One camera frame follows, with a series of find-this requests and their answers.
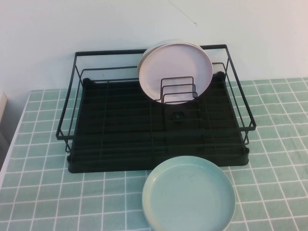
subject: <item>black dish rack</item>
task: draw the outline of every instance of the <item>black dish rack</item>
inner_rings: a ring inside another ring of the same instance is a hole
[[[256,123],[235,72],[226,45],[201,46],[204,50],[225,50],[226,65],[213,63],[222,71],[213,75],[207,90],[195,92],[193,100],[167,104],[161,82],[161,101],[150,99],[138,78],[94,80],[85,72],[134,69],[136,66],[77,68],[82,56],[143,54],[145,50],[76,52],[72,75],[56,137],[66,143],[68,170],[78,172],[153,169],[163,161],[180,155],[194,155],[218,166],[248,163],[248,132]],[[231,66],[235,82],[230,81]],[[234,95],[235,88],[240,97]]]

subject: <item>white grout line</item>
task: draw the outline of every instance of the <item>white grout line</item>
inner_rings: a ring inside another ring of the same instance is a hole
[[[40,104],[39,104],[39,109],[38,109],[38,111],[40,110],[40,107],[41,107],[41,105],[42,105],[42,100],[43,100],[43,97],[44,97],[44,92],[45,92],[45,91],[43,91],[43,95],[42,95],[42,98],[41,98],[41,100],[40,100]],[[31,135],[31,138],[30,138],[29,143],[32,142],[32,138],[33,138],[33,133],[32,133],[32,135]],[[28,157],[29,149],[30,149],[30,146],[28,146],[27,153],[26,153],[26,157]],[[26,166],[26,160],[24,161],[23,171],[25,170],[25,166]],[[10,224],[11,224],[11,220],[12,220],[12,216],[13,216],[13,211],[14,211],[14,207],[15,207],[15,202],[16,202],[16,198],[17,198],[17,195],[18,195],[19,186],[20,186],[22,177],[23,177],[23,173],[21,173],[21,175],[20,175],[20,179],[19,179],[19,182],[18,182],[18,187],[17,187],[17,190],[16,190],[16,195],[15,195],[14,200],[13,200],[13,206],[12,206],[12,210],[11,210],[11,214],[10,214],[10,220],[9,220],[8,227],[7,227],[7,229],[6,229],[7,231],[9,230],[9,227],[10,227]]]
[[[232,182],[233,182],[232,185],[234,186],[234,190],[235,190],[235,196],[237,196],[237,199],[238,199],[239,203],[241,203],[241,199],[240,199],[239,193],[237,192],[237,188],[236,188],[236,186],[235,186],[235,181],[234,181],[234,178],[233,178],[233,174],[232,174],[232,172],[230,172],[230,173],[231,173],[231,178],[232,178]],[[242,216],[243,216],[243,219],[244,219],[246,228],[247,228],[247,230],[249,231],[249,227],[248,227],[248,224],[247,224],[247,221],[246,221],[246,217],[245,217],[245,213],[244,213],[242,204],[240,204],[240,208],[241,208],[241,211],[242,211]]]
[[[59,92],[59,95],[58,95],[57,106],[58,106],[58,103],[59,103],[59,99],[60,99],[60,92]],[[52,123],[52,128],[53,128],[53,124],[54,124],[54,119],[55,119],[55,117],[56,117],[56,114],[54,114],[53,123]],[[49,136],[49,142],[51,141],[51,135],[52,135],[52,132],[50,133],[50,136]],[[30,225],[30,230],[32,230],[32,227],[33,227],[33,221],[34,221],[33,219],[34,219],[34,217],[35,217],[35,212],[36,212],[36,209],[37,209],[38,198],[39,198],[38,196],[39,196],[40,187],[41,187],[41,185],[42,185],[43,172],[44,172],[45,165],[46,165],[48,150],[49,150],[49,144],[48,144],[48,146],[47,146],[47,150],[46,150],[46,154],[45,154],[45,160],[44,160],[44,165],[43,165],[43,169],[42,169],[42,174],[41,174],[40,180],[39,180],[38,194],[37,194],[36,199],[35,199],[35,205],[34,205],[33,217],[32,217],[32,221],[31,221],[31,225]]]

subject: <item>mint green plate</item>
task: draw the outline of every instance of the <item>mint green plate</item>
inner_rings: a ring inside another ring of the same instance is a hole
[[[142,207],[155,231],[223,231],[235,211],[235,194],[218,166],[199,157],[179,156],[151,172]]]

